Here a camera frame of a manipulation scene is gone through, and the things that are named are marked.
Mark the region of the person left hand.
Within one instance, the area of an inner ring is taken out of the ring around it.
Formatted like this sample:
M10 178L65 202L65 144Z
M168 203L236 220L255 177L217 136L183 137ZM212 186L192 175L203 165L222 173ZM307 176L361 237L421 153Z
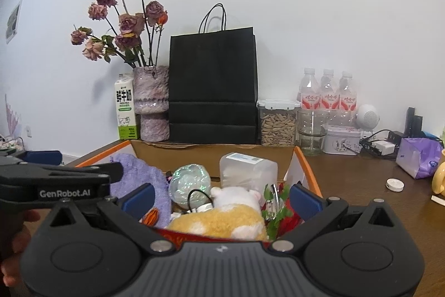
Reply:
M7 289L15 288L21 282L20 258L28 247L35 228L28 228L30 223L40 223L41 215L37 210L23 213L21 229L12 225L15 217L11 214L1 216L1 285Z

